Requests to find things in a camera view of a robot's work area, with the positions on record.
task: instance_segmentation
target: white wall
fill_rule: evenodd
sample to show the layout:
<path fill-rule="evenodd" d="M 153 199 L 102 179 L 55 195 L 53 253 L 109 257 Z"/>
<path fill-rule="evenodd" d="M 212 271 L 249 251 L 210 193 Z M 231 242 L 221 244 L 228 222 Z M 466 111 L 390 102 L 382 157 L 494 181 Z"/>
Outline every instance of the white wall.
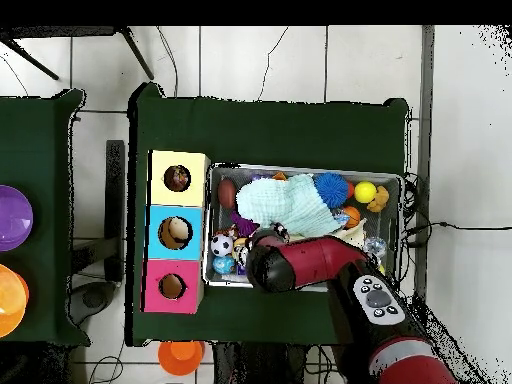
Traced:
<path fill-rule="evenodd" d="M 436 26 L 432 222 L 512 225 L 511 69 L 489 29 Z M 428 246 L 427 303 L 499 384 L 512 384 L 511 264 L 512 231 L 436 227 Z"/>

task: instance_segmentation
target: dark green tablecloth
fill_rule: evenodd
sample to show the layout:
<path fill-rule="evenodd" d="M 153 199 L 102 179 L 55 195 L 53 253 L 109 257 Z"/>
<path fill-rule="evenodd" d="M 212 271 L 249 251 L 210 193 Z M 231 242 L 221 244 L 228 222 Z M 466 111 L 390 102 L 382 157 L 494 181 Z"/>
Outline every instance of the dark green tablecloth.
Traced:
<path fill-rule="evenodd" d="M 68 134 L 82 98 L 80 90 L 53 99 L 0 98 L 0 184 L 23 192 L 34 211 L 28 239 L 0 252 L 0 263 L 30 290 L 23 321 L 2 341 L 88 343 L 65 311 L 72 234 Z"/>
<path fill-rule="evenodd" d="M 128 275 L 127 335 L 135 340 L 336 343 L 326 293 L 206 287 L 195 315 L 139 311 L 147 152 L 201 152 L 212 162 L 402 174 L 407 110 L 402 99 L 385 105 L 163 99 L 156 85 L 143 84 L 129 108 L 127 261 L 133 273 Z"/>

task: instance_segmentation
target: teddy bear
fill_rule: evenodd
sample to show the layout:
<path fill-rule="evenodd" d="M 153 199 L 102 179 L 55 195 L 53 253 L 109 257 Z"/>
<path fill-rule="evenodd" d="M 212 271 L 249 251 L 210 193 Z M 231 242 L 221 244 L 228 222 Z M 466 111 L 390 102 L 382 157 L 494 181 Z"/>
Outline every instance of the teddy bear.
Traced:
<path fill-rule="evenodd" d="M 368 204 L 367 209 L 371 212 L 380 212 L 386 207 L 388 200 L 388 191 L 384 187 L 378 186 L 377 193 L 375 194 L 373 200 Z"/>

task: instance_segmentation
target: small soccer ball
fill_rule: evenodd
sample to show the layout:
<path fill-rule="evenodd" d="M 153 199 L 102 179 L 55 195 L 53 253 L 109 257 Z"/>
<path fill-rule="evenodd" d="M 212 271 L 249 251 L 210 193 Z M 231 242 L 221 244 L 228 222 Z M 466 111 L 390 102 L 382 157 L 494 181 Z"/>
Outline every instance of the small soccer ball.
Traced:
<path fill-rule="evenodd" d="M 223 234 L 218 234 L 212 238 L 210 247 L 215 256 L 226 256 L 233 251 L 233 239 Z"/>

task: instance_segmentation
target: red ball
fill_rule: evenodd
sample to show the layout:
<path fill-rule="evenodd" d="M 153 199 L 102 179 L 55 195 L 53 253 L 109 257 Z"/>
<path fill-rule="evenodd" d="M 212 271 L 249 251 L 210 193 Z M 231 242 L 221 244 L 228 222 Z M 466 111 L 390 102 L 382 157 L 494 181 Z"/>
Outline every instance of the red ball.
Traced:
<path fill-rule="evenodd" d="M 354 195 L 354 184 L 352 184 L 350 181 L 347 181 L 347 184 L 348 184 L 347 199 L 350 199 Z"/>

